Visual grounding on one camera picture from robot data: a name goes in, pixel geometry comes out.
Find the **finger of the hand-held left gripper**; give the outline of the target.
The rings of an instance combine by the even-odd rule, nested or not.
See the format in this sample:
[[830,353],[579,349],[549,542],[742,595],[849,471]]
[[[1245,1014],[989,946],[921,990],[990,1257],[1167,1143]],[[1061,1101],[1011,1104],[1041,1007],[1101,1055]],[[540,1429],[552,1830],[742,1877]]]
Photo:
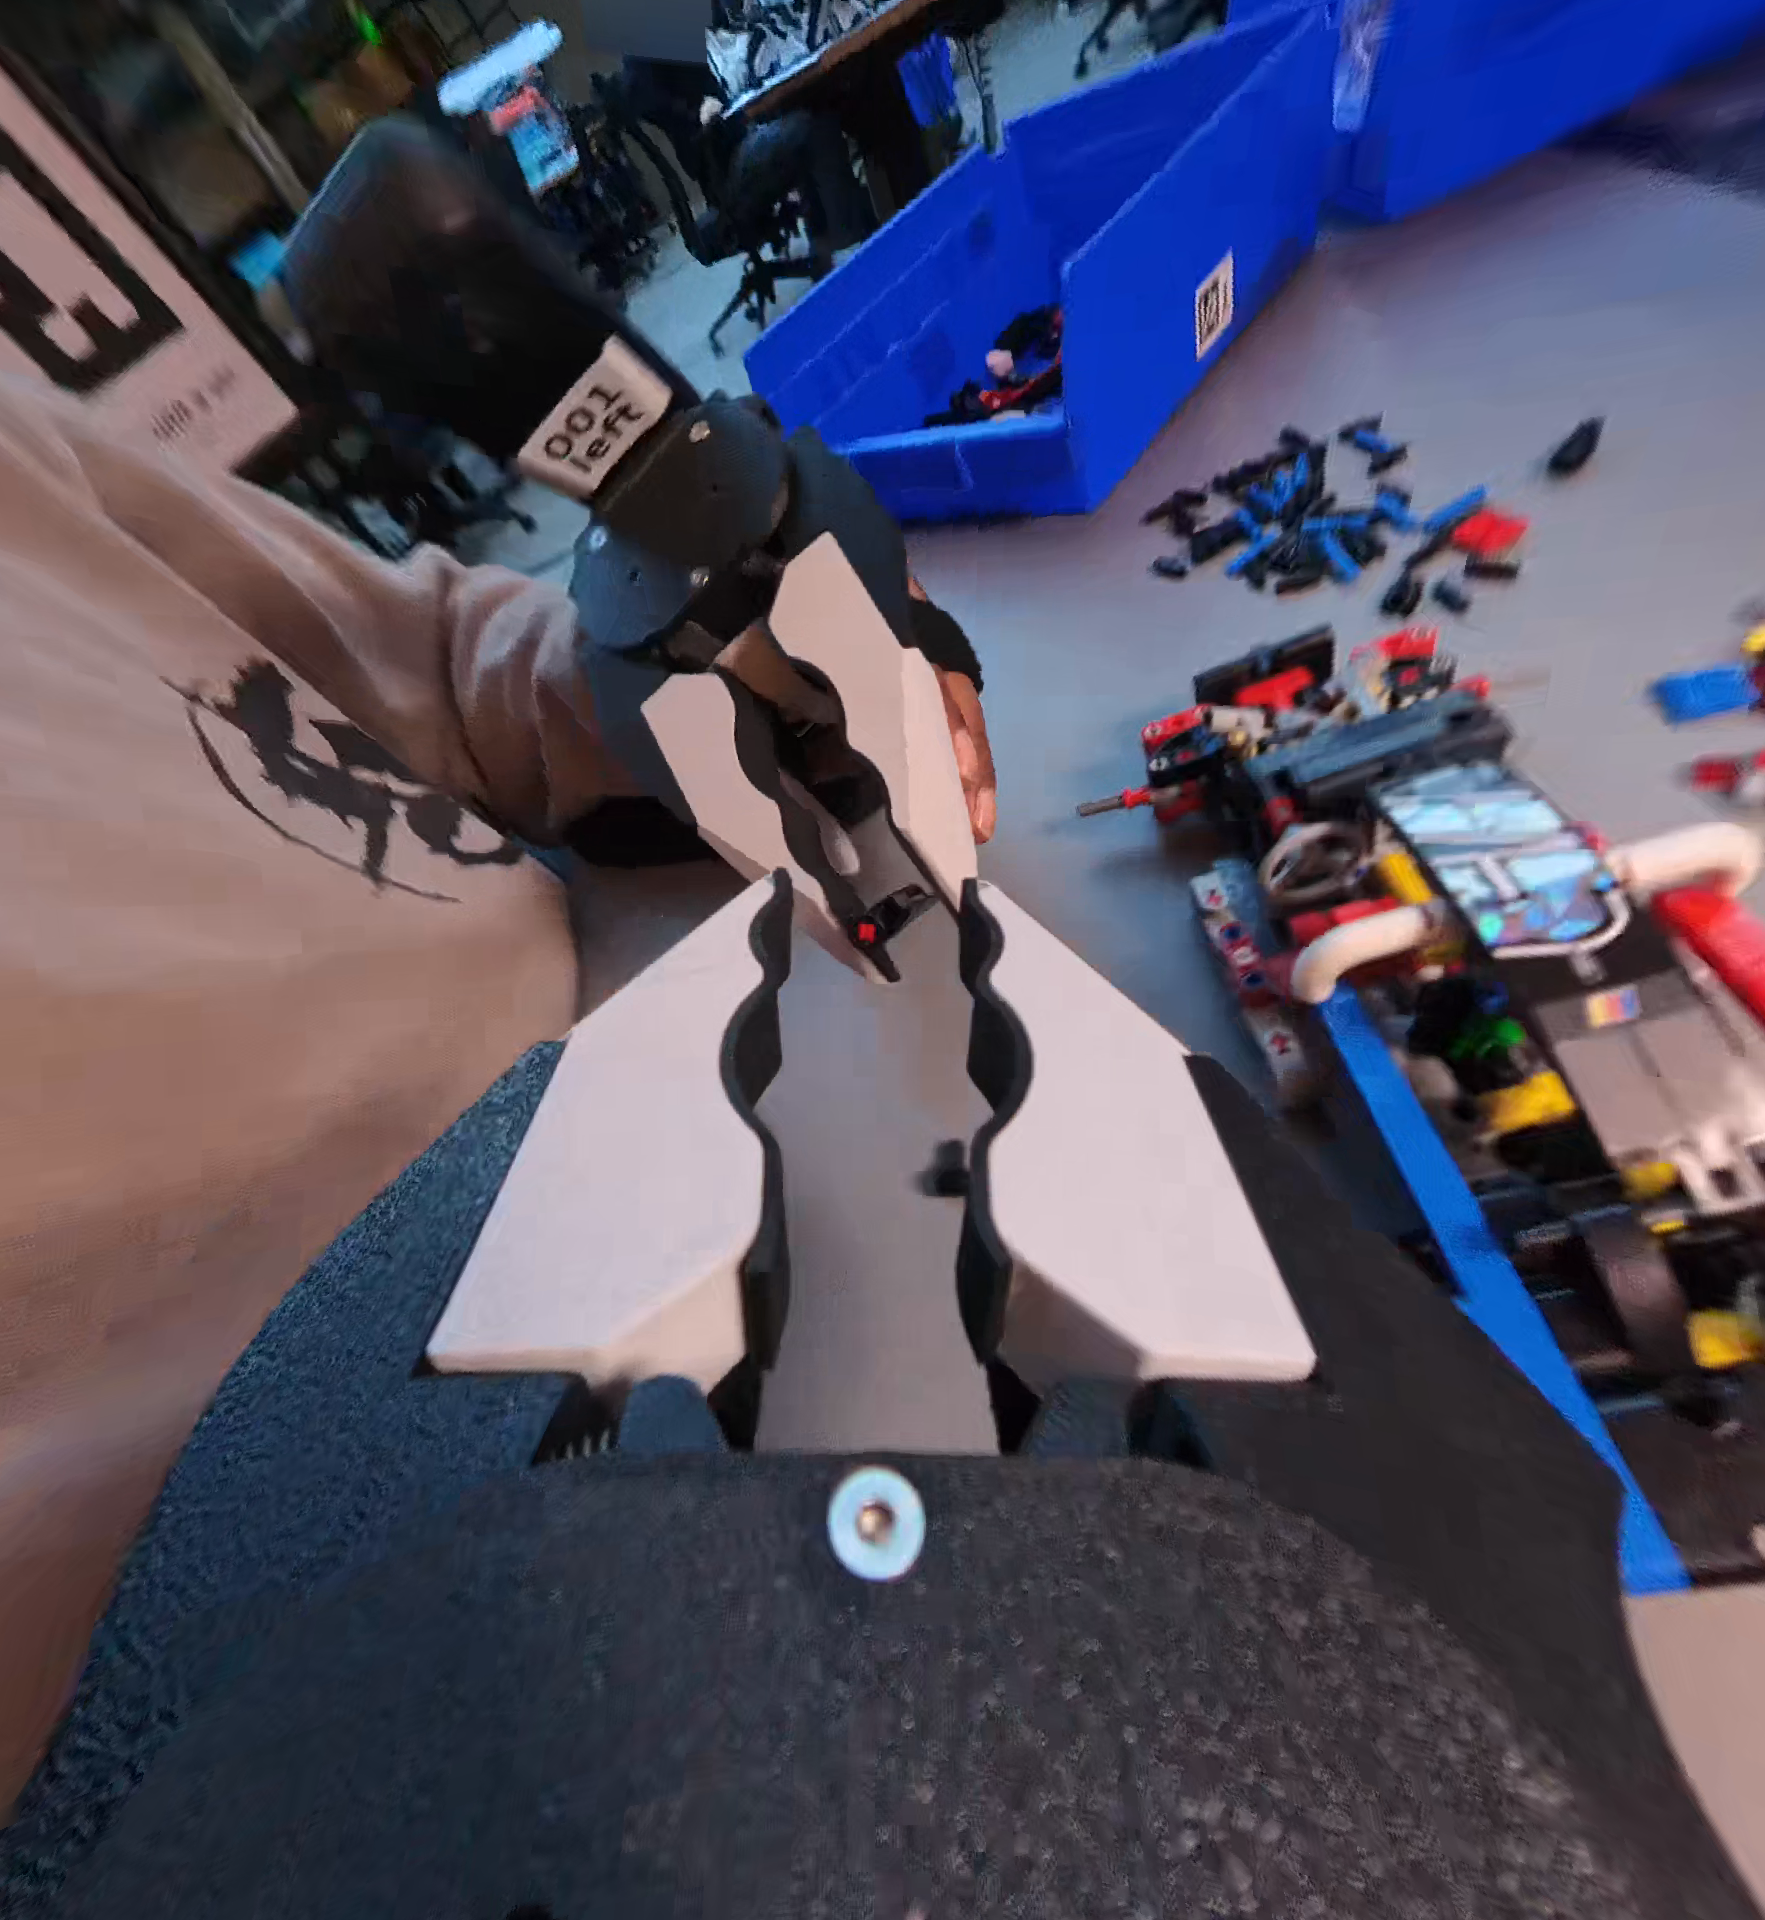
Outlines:
[[835,535],[787,565],[771,630],[841,708],[865,899],[916,882],[961,909],[979,856],[937,668],[899,642]]
[[889,938],[854,934],[870,922],[860,885],[873,872],[850,830],[783,767],[775,711],[733,674],[708,668],[665,679],[644,718],[678,809],[708,850],[746,880],[787,872],[799,927],[859,977],[897,983]]

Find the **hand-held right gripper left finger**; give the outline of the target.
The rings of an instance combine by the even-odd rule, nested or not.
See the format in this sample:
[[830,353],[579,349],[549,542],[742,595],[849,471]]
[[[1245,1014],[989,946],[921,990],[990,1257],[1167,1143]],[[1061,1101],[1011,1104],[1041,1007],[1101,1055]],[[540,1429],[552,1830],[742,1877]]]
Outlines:
[[682,1380],[757,1439],[791,1308],[779,1143],[793,887],[763,877],[585,1017],[429,1335],[437,1376],[577,1380],[621,1420]]

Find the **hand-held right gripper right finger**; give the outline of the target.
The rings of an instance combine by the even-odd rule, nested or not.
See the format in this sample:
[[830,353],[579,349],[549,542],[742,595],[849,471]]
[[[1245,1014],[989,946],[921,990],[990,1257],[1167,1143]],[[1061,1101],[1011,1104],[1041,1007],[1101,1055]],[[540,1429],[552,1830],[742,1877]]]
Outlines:
[[959,1305],[998,1448],[1089,1386],[1300,1386],[1319,1356],[1200,1060],[987,880],[961,899],[966,1144]]

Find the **person's left forearm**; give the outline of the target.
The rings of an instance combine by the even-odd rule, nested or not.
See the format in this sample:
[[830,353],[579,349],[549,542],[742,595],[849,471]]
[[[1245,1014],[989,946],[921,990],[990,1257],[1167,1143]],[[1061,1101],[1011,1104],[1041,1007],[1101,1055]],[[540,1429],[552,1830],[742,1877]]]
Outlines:
[[564,844],[645,786],[605,735],[568,591],[422,547],[345,564],[341,658],[317,685],[432,786],[536,844]]

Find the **partly built lego car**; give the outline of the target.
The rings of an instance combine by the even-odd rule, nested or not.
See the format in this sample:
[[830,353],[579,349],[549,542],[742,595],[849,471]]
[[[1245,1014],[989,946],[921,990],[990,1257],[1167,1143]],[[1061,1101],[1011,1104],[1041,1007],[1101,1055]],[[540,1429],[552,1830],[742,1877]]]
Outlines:
[[1199,674],[1078,815],[1199,824],[1189,885],[1279,1103],[1379,1138],[1412,1252],[1625,1490],[1632,1594],[1765,1580],[1763,848],[1613,844],[1435,630]]

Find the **blue lego plate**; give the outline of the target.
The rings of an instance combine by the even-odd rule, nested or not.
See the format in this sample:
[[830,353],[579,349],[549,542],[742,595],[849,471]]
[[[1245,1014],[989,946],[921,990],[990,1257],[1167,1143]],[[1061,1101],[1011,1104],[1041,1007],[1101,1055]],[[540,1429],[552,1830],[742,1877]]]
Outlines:
[[1666,674],[1648,685],[1648,697],[1669,726],[1694,726],[1758,708],[1760,687],[1746,660]]

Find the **person's left hand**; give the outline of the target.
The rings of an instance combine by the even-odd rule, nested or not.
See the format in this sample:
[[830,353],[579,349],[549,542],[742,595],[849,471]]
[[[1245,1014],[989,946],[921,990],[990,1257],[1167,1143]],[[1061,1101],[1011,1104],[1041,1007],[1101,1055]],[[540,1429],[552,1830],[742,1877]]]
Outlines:
[[937,667],[936,681],[961,769],[970,831],[974,841],[984,846],[995,836],[998,794],[983,697],[970,677],[959,668]]

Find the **black office chair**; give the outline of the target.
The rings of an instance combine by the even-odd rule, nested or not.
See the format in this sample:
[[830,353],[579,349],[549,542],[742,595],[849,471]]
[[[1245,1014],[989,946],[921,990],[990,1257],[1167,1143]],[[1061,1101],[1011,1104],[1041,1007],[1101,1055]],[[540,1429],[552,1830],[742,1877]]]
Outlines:
[[693,153],[702,210],[689,206],[678,175],[665,176],[683,250],[704,266],[741,265],[730,301],[708,327],[718,358],[733,319],[765,330],[783,284],[815,286],[830,277],[837,245],[821,203],[814,115],[715,118],[698,127]]

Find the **pile of blue black pins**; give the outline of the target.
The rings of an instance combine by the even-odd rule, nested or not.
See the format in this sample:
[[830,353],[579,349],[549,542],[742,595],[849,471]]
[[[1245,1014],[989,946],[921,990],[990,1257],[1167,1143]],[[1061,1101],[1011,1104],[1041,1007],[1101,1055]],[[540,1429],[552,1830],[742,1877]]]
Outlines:
[[1326,438],[1285,425],[1268,451],[1143,515],[1163,542],[1148,572],[1173,584],[1216,567],[1256,594],[1295,597],[1383,570],[1379,607],[1418,613],[1429,572],[1490,493],[1471,488],[1423,508],[1402,479],[1409,456],[1382,414],[1349,419]]

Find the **person's torso beige hoodie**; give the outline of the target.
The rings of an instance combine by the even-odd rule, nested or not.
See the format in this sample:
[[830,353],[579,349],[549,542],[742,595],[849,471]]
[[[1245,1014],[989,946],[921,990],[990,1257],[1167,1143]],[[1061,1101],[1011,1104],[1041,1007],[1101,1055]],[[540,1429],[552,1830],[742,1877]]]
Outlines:
[[533,840],[317,685],[365,557],[0,373],[0,1827],[240,1352],[576,1012]]

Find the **blue plastic bin white label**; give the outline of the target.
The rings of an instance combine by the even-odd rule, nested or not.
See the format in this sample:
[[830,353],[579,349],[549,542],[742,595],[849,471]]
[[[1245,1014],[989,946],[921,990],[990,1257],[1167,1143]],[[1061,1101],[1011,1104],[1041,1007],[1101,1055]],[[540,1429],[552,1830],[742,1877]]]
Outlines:
[[993,517],[1104,505],[1314,245],[1336,31],[1321,3],[1204,40],[1020,115],[1017,165],[1057,272],[1061,410]]

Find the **white sign black code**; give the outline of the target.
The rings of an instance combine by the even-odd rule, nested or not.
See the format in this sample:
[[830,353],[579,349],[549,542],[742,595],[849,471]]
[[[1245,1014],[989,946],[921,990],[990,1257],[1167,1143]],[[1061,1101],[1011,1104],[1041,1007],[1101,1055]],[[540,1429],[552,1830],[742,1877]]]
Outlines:
[[276,348],[2,38],[0,369],[205,467],[247,467],[301,413]]

